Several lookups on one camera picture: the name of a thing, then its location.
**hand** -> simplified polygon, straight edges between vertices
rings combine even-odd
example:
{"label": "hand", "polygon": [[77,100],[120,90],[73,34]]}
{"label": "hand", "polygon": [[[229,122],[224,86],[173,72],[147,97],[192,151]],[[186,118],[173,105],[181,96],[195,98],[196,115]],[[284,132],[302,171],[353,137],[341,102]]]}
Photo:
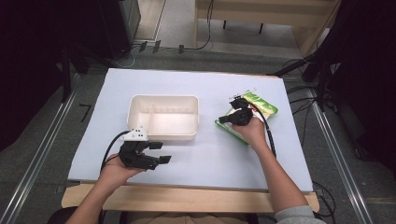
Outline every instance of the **hand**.
{"label": "hand", "polygon": [[242,137],[251,144],[253,149],[262,144],[268,147],[265,141],[265,124],[260,119],[252,118],[246,126],[233,125],[232,127],[236,132],[242,134]]}
{"label": "hand", "polygon": [[130,177],[143,171],[145,170],[125,167],[120,157],[117,154],[113,154],[107,159],[107,163],[99,176],[97,184],[112,193],[124,185]]}

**white surface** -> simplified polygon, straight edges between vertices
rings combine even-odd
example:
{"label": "white surface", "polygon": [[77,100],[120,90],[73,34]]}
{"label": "white surface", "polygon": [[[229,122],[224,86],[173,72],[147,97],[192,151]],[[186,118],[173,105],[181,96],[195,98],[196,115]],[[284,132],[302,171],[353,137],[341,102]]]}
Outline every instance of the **white surface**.
{"label": "white surface", "polygon": [[[220,73],[109,69],[69,173],[71,180],[95,181],[111,140],[128,130],[130,100],[137,94],[194,95],[200,102],[200,125],[194,140],[164,142],[150,156],[171,155],[159,165],[131,178],[130,183],[226,189],[267,189],[260,162],[251,148],[221,129],[215,120],[230,108],[229,97],[256,88],[255,94],[278,108],[268,119],[277,159],[302,191],[312,182],[281,78]],[[120,150],[117,141],[110,154]]]}
{"label": "white surface", "polygon": [[192,140],[198,130],[198,99],[187,95],[136,95],[127,122],[130,130],[146,130],[152,141]]}

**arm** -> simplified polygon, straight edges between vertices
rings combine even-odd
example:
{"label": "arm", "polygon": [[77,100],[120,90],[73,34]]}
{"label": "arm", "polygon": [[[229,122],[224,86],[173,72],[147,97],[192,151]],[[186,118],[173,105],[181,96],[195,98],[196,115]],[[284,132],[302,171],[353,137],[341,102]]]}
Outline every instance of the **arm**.
{"label": "arm", "polygon": [[110,159],[102,170],[96,184],[79,205],[78,209],[67,220],[67,224],[97,223],[102,206],[105,204],[107,198],[117,188],[124,185],[128,178],[144,171],[136,168],[125,168],[120,157],[116,155],[110,156]]}
{"label": "arm", "polygon": [[262,164],[272,206],[277,213],[287,208],[308,205],[305,196],[280,166],[265,141],[264,124],[253,118],[247,126],[233,125],[233,129],[242,134],[250,143]]}

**person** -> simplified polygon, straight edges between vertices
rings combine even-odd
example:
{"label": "person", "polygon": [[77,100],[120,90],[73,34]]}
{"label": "person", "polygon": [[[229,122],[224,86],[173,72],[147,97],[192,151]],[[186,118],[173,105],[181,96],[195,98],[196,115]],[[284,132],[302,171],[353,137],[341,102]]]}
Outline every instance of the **person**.
{"label": "person", "polygon": [[[251,145],[260,159],[262,170],[268,185],[277,223],[325,223],[315,219],[311,207],[305,196],[301,193],[282,166],[265,140],[265,127],[263,122],[252,118],[247,126],[233,125],[233,129],[242,134],[243,138]],[[126,168],[117,155],[109,157],[106,166],[99,176],[92,190],[85,197],[81,205],[67,220],[68,224],[97,223],[106,199],[128,178],[144,170]],[[156,214],[131,213],[131,223],[247,223],[238,214]]]}

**person's right hand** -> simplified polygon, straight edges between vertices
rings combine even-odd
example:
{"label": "person's right hand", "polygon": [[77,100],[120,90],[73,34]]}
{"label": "person's right hand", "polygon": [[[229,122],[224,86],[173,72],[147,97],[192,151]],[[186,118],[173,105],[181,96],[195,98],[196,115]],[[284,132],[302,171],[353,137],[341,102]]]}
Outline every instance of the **person's right hand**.
{"label": "person's right hand", "polygon": [[251,144],[253,149],[259,145],[268,146],[265,141],[265,124],[260,119],[252,118],[246,126],[233,125],[232,127],[242,134],[242,137]]}

